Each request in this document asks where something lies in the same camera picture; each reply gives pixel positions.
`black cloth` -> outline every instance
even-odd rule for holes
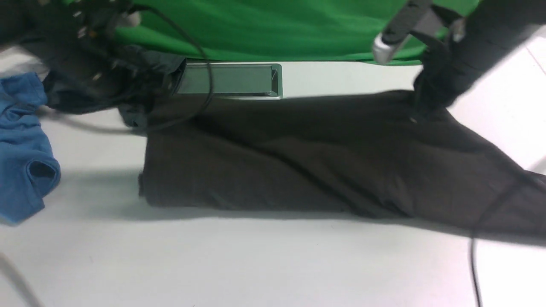
[[[150,69],[154,73],[171,75],[175,79],[174,84],[179,84],[186,68],[186,58],[181,55],[168,54],[159,51],[146,50],[137,45],[123,47],[125,57],[116,59],[117,65],[135,72]],[[110,97],[97,99],[77,89],[73,82],[66,76],[52,70],[45,78],[45,92],[48,96],[47,106],[57,111],[69,114],[85,114],[105,109],[118,107],[123,122],[129,127],[146,127],[146,115],[148,110],[141,103],[126,103],[122,97]]]
[[[413,116],[412,95],[216,99],[202,116],[148,135],[141,194],[154,206],[348,211],[466,229],[495,203],[483,230],[544,235],[545,177],[445,109]],[[187,105],[159,105],[151,120],[183,116]]]

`table surface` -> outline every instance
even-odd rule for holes
[[[452,108],[463,124],[540,172],[546,74],[538,63],[546,67],[545,55],[546,40],[537,39]],[[420,70],[282,65],[286,97],[409,89]],[[77,120],[122,127],[115,111]],[[35,217],[0,225],[0,251],[46,307],[475,305],[465,237],[343,216],[151,208],[138,197],[144,138],[51,121],[43,128],[62,183]],[[540,246],[480,240],[484,306],[545,306],[545,259]],[[3,278],[0,304],[24,306]]]

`metal slot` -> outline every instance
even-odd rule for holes
[[[280,64],[212,64],[215,94],[242,99],[281,99]],[[206,65],[189,63],[177,91],[181,95],[207,94],[209,77]]]

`black cable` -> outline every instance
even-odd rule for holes
[[[178,34],[180,34],[185,40],[187,40],[190,44],[192,44],[195,49],[199,52],[199,55],[201,58],[205,61],[206,69],[209,75],[209,92],[207,94],[207,97],[205,98],[205,102],[199,107],[199,109],[194,112],[193,114],[190,114],[186,117],[181,117],[178,119],[173,119],[164,123],[159,123],[154,126],[147,126],[144,128],[134,128],[134,129],[116,129],[116,128],[106,128],[106,127],[98,127],[95,125],[79,122],[70,119],[67,115],[59,112],[55,112],[52,114],[48,114],[48,118],[63,122],[65,125],[80,129],[83,131],[89,131],[89,132],[96,132],[101,134],[114,134],[114,135],[142,135],[149,132],[156,132],[160,131],[175,125],[178,125],[180,123],[186,122],[199,114],[203,113],[211,104],[212,98],[214,96],[214,78],[212,75],[212,64],[209,60],[209,57],[206,55],[205,51],[201,47],[199,43],[195,41],[182,27],[180,27],[176,22],[174,22],[171,18],[163,14],[161,11],[159,11],[156,8],[150,7],[148,5],[140,5],[136,4],[131,13],[134,13],[136,11],[149,11],[158,17],[160,17],[163,21],[165,21],[169,26],[171,26]]]
[[[44,307],[21,272],[19,272],[7,256],[1,252],[0,273],[5,275],[13,289],[25,301],[28,307]]]
[[[516,181],[511,186],[508,186],[507,188],[502,191],[496,199],[494,199],[491,204],[489,204],[483,213],[478,218],[478,221],[474,226],[471,228],[470,232],[470,243],[468,248],[468,258],[470,261],[470,268],[472,273],[472,283],[474,288],[474,295],[476,296],[476,306],[477,307],[483,307],[482,302],[482,293],[480,290],[479,280],[478,280],[478,274],[476,271],[476,239],[478,238],[478,234],[480,231],[480,227],[484,222],[487,222],[488,219],[490,219],[507,201],[510,199],[510,197],[514,196],[514,194],[518,191],[519,188],[522,187],[523,184],[526,182],[530,182],[533,185],[535,185],[537,188],[540,188],[542,190],[546,191],[546,186],[542,182],[538,182],[534,178],[530,177],[528,174],[520,174],[520,179]]]
[[[190,44],[192,44],[197,49],[197,51],[199,52],[199,56],[201,56],[201,58],[206,63],[206,69],[207,69],[207,72],[209,74],[209,93],[207,94],[205,102],[201,105],[201,107],[199,107],[199,109],[195,113],[193,113],[193,114],[191,114],[189,116],[186,116],[186,117],[179,118],[179,119],[173,119],[173,120],[170,120],[170,121],[167,121],[167,122],[164,122],[164,123],[160,123],[160,124],[157,124],[155,126],[148,126],[145,129],[145,132],[155,132],[155,131],[163,130],[163,129],[172,127],[174,125],[178,125],[180,123],[186,122],[186,121],[198,116],[199,114],[203,113],[209,107],[210,103],[212,102],[212,97],[214,96],[214,78],[212,76],[212,65],[211,65],[210,60],[207,57],[205,51],[201,47],[201,45],[199,45],[186,31],[184,31],[184,29],[182,29],[182,27],[180,27],[171,18],[169,18],[165,14],[161,13],[161,11],[159,11],[158,9],[150,7],[148,5],[140,5],[140,4],[135,5],[133,7],[133,9],[135,11],[149,11],[149,12],[155,14],[156,16],[158,16],[159,18],[161,18],[169,26],[171,26],[178,34],[180,34],[185,40],[187,40]]]

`green shirt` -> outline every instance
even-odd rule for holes
[[[371,46],[406,0],[136,0],[159,9],[220,61],[372,62]],[[468,14],[478,0],[436,0]],[[142,25],[118,31],[124,43],[199,58],[165,22],[143,13]],[[423,45],[412,39],[395,59],[416,64]]]

